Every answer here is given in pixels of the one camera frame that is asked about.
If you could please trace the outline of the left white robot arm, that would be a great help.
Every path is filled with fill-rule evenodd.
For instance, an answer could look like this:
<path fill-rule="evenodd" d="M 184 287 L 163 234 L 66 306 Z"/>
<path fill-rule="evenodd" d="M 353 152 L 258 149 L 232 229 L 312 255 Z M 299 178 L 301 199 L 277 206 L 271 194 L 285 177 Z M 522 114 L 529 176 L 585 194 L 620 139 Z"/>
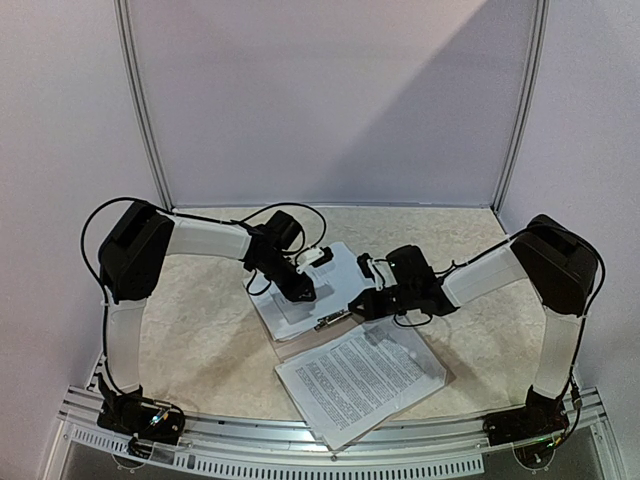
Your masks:
<path fill-rule="evenodd" d="M 107 377 L 120 394 L 140 389 L 139 347 L 147 299 L 166 257 L 195 255 L 237 260 L 272 282 L 293 303 L 316 300 L 312 279 L 286 252 L 301 225 L 283 211 L 264 224 L 172 214 L 142 200 L 130 206 L 98 251 L 99 281 L 106 292 Z"/>

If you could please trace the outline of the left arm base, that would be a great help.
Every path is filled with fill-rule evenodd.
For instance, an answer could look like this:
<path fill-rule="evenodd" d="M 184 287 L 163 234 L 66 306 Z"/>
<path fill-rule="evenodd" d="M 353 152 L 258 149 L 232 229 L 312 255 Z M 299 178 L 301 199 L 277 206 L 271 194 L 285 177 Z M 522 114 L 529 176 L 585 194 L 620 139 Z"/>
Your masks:
<path fill-rule="evenodd" d="M 186 426 L 186 417 L 180 407 L 146 398 L 142 388 L 117 394 L 102 375 L 98 376 L 98 388 L 103 396 L 97 419 L 100 428 L 141 440 L 178 444 Z"/>

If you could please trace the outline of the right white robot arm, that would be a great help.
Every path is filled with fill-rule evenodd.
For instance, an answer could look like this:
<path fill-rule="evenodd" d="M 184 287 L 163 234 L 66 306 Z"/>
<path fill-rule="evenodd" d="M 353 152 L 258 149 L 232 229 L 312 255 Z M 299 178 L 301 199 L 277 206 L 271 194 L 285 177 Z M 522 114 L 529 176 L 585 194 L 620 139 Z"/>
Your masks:
<path fill-rule="evenodd" d="M 517 427 L 537 436 L 552 424 L 549 399 L 564 395 L 580 348 L 592 299 L 602 288 L 604 262 L 584 238 L 545 214 L 525 228 L 461 264 L 438 273 L 416 245 L 399 247 L 383 260 L 387 270 L 374 287 L 347 306 L 365 321 L 417 310 L 444 317 L 512 283 L 526 280 L 542 306 L 546 324 L 540 361 L 531 391 L 541 396 L 523 407 Z"/>

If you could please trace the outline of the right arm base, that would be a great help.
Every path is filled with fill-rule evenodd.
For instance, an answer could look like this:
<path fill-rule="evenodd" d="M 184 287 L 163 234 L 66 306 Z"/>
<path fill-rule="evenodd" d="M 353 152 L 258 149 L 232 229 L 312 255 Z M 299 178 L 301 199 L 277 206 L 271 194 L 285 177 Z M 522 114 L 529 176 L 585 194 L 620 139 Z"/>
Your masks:
<path fill-rule="evenodd" d="M 576 410 L 576 418 L 570 425 L 564 405 L 564 394 L 570 389 L 571 401 Z M 561 431 L 558 440 L 551 445 L 561 445 L 575 431 L 582 408 L 581 392 L 578 385 L 571 381 L 565 385 L 557 397 L 546 397 L 530 386 L 525 404 L 511 410 L 503 410 L 483 417 L 483 431 L 491 446 L 523 441 L 542 436 L 546 437 Z"/>

